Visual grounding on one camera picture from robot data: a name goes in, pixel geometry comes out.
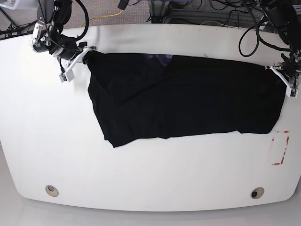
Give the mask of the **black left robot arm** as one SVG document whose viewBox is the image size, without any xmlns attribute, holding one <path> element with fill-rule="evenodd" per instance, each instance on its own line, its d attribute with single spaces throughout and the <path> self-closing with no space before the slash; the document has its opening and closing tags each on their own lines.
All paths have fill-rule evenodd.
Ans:
<svg viewBox="0 0 301 226">
<path fill-rule="evenodd" d="M 281 52 L 288 52 L 289 57 L 281 54 L 283 62 L 273 66 L 267 66 L 276 74 L 286 85 L 286 95 L 288 97 L 296 97 L 298 94 L 298 80 L 301 75 L 301 23 L 298 19 L 295 8 L 290 0 L 260 0 L 259 5 L 264 12 L 263 18 L 258 22 L 252 10 L 248 7 L 245 0 L 241 1 L 242 5 L 247 9 L 250 14 L 254 26 L 250 27 L 247 31 L 255 29 L 257 41 L 254 50 L 245 55 L 241 51 L 241 41 L 238 43 L 238 50 L 243 57 L 252 56 L 260 43 Z M 266 42 L 260 36 L 260 27 L 266 26 L 266 22 L 270 21 L 274 29 L 278 32 L 281 40 L 289 46 L 289 48 L 280 48 Z"/>
</svg>

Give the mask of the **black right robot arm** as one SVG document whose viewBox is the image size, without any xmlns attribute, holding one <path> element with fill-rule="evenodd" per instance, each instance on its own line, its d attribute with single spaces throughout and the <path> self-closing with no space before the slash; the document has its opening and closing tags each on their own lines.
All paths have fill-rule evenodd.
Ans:
<svg viewBox="0 0 301 226">
<path fill-rule="evenodd" d="M 70 69 L 69 66 L 63 67 L 62 60 L 71 65 L 78 57 L 83 57 L 85 51 L 97 50 L 96 47 L 88 47 L 87 42 L 77 44 L 88 31 L 89 16 L 84 4 L 80 0 L 76 2 L 84 12 L 84 31 L 81 35 L 63 35 L 63 27 L 71 18 L 72 0 L 39 0 L 37 22 L 31 37 L 31 46 L 35 52 L 48 52 L 58 59 L 62 76 Z"/>
</svg>

